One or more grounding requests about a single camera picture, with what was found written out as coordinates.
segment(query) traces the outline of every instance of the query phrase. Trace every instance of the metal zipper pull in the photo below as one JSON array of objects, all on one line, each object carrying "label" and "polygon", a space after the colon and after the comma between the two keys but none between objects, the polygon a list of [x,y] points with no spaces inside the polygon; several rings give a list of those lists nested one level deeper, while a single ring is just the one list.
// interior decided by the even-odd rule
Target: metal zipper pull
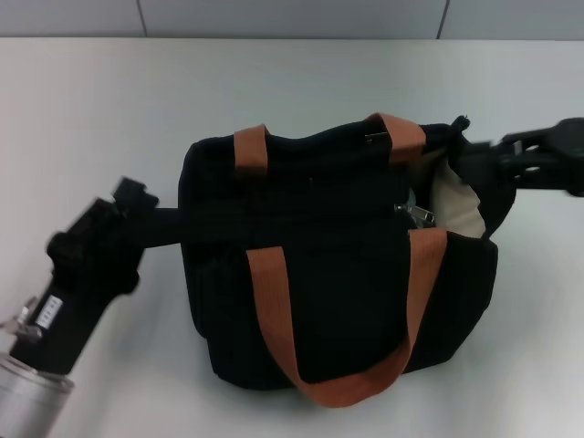
[{"label": "metal zipper pull", "polygon": [[418,228],[430,228],[435,225],[434,213],[424,210],[417,205],[406,205],[405,203],[395,204],[393,206],[396,213],[403,212],[409,214]]}]

